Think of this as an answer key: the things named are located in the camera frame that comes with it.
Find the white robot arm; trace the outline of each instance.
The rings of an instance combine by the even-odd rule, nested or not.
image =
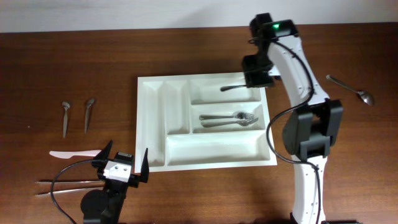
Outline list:
[[[301,46],[301,39],[289,35],[280,37],[279,42],[293,50],[304,62],[314,86],[314,95],[308,102],[308,105],[317,105],[324,103],[325,99],[329,99],[328,94],[323,91],[317,80],[315,79],[312,70],[304,56],[303,48]],[[310,84],[305,74],[303,67],[299,64],[296,58],[283,49],[281,46],[271,43],[268,50],[268,57],[274,64],[269,72],[271,76],[280,75],[287,94],[289,96],[290,105],[297,106],[303,102],[310,93]],[[293,155],[292,160],[300,161],[300,159]],[[315,156],[307,159],[308,162],[315,164],[319,168],[321,197],[323,189],[323,172],[327,157]],[[311,166],[305,164],[294,164],[295,172],[295,202],[292,216],[295,221],[303,224],[315,223],[318,213],[318,190],[315,172]],[[318,223],[325,220],[325,213],[321,204],[321,213]]]
[[[336,141],[343,107],[340,101],[329,99],[314,77],[291,20],[273,22],[268,13],[259,14],[251,21],[250,28],[253,36],[250,43],[259,50],[256,55],[243,58],[246,87],[270,87],[274,85],[272,77],[281,79],[292,106],[282,133],[292,159],[275,152],[294,164],[295,202],[291,220],[299,224],[320,224],[325,221],[323,173],[330,147]],[[221,91],[237,87],[226,86]]]

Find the fork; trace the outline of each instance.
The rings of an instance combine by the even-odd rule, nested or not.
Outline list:
[[[205,124],[201,124],[201,125],[204,128],[212,128],[212,127],[223,126],[223,125],[228,125],[228,124],[238,124],[240,126],[246,127],[246,126],[249,126],[250,124],[254,124],[258,120],[259,120],[259,118],[254,118],[254,119],[245,119],[245,120],[242,120],[242,121],[227,121],[227,122],[205,123]]]
[[[199,120],[201,120],[201,121],[206,120],[206,119],[220,119],[220,118],[254,119],[254,115],[249,114],[249,113],[240,112],[240,113],[238,113],[236,115],[232,115],[232,116],[215,116],[215,115],[200,115],[199,116]]]

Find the white cutlery organizer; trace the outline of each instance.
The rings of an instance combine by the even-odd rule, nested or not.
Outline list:
[[[135,172],[141,170],[146,148],[150,172],[276,165],[266,141],[265,90],[220,91],[222,86],[243,84],[242,73],[138,78]],[[199,120],[201,114],[237,112],[252,113],[259,120],[214,128],[204,128],[201,122],[236,119]]]

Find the wooden table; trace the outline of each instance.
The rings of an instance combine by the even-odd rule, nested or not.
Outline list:
[[[325,172],[329,220],[398,223],[398,24],[299,26],[305,54],[323,89],[341,99],[343,121]],[[108,30],[0,34],[1,223],[68,223],[35,181],[53,179],[81,160],[49,151],[101,149],[134,154],[137,77],[238,72],[247,27]],[[372,93],[376,106],[325,81],[332,74]],[[85,101],[96,97],[84,134]],[[289,107],[284,87],[267,90],[271,116]],[[62,138],[61,101],[72,103]],[[273,127],[276,149],[285,152]],[[89,165],[63,179],[95,179]],[[86,192],[57,196],[81,222]],[[288,218],[294,202],[292,165],[152,173],[148,184],[129,189],[120,222],[251,223]]]

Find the black cable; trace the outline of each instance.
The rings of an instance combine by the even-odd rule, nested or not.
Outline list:
[[[52,202],[55,204],[56,208],[57,208],[58,210],[60,210],[60,212],[61,212],[62,214],[64,214],[73,224],[76,224],[76,222],[74,221],[74,219],[73,219],[71,216],[69,216],[64,210],[62,210],[62,208],[59,206],[59,204],[58,204],[57,201],[55,200],[54,192],[53,192],[53,191],[54,191],[54,184],[56,183],[57,179],[61,176],[61,174],[62,174],[63,172],[65,172],[66,170],[68,170],[69,168],[72,168],[72,167],[74,167],[74,166],[76,166],[76,165],[85,164],[85,163],[88,163],[88,162],[104,162],[104,161],[103,161],[103,160],[100,160],[100,159],[88,159],[88,160],[85,160],[85,161],[80,161],[80,162],[76,162],[76,163],[74,163],[74,164],[70,164],[69,166],[67,166],[66,168],[64,168],[63,170],[61,170],[61,171],[54,177],[54,179],[53,179],[52,182],[51,182],[50,195],[51,195],[51,200],[52,200]]]
[[[286,51],[288,51],[290,54],[293,55],[293,57],[295,57],[295,58],[298,60],[298,62],[299,62],[299,63],[301,64],[301,66],[303,67],[305,74],[307,75],[308,82],[310,83],[310,93],[309,93],[309,96],[308,96],[308,98],[307,98],[306,100],[304,100],[302,103],[300,103],[300,104],[298,104],[298,105],[296,105],[296,106],[293,106],[293,107],[291,107],[291,108],[289,108],[289,109],[287,109],[287,110],[284,110],[284,111],[280,112],[279,114],[277,114],[276,116],[274,116],[274,118],[272,118],[272,119],[270,120],[269,124],[267,125],[266,138],[267,138],[267,142],[268,142],[268,145],[269,145],[270,150],[271,150],[279,159],[282,159],[283,161],[288,162],[288,163],[291,163],[291,164],[305,164],[305,165],[309,165],[309,166],[312,167],[312,169],[314,169],[315,175],[316,175],[316,178],[317,178],[317,187],[318,187],[318,215],[317,215],[317,222],[316,222],[316,224],[318,224],[319,218],[320,218],[320,214],[321,214],[321,204],[322,204],[322,202],[321,202],[322,197],[321,197],[321,187],[320,187],[320,176],[319,176],[319,172],[318,172],[319,168],[318,168],[316,165],[312,164],[311,162],[293,161],[293,160],[290,160],[290,159],[288,159],[288,158],[286,158],[286,157],[280,155],[280,154],[279,154],[277,151],[275,151],[275,149],[272,147],[271,139],[270,139],[270,136],[269,136],[269,131],[271,130],[271,126],[272,126],[272,124],[275,123],[275,121],[276,121],[277,119],[279,119],[281,116],[283,116],[283,115],[285,115],[285,114],[287,114],[287,113],[289,113],[289,112],[291,112],[291,111],[293,111],[293,110],[296,110],[297,108],[300,108],[300,107],[302,107],[302,106],[305,106],[305,105],[312,99],[312,96],[313,96],[313,94],[314,94],[314,92],[315,92],[315,90],[314,90],[314,88],[313,88],[313,82],[312,82],[312,79],[311,79],[310,72],[308,71],[308,69],[307,69],[307,67],[305,66],[304,62],[301,60],[301,58],[300,58],[293,50],[291,50],[290,48],[288,48],[286,45],[279,43],[277,40],[269,40],[269,41],[272,42],[272,43],[274,43],[274,44],[276,44],[276,45],[278,45],[278,46],[281,46],[282,48],[284,48]]]

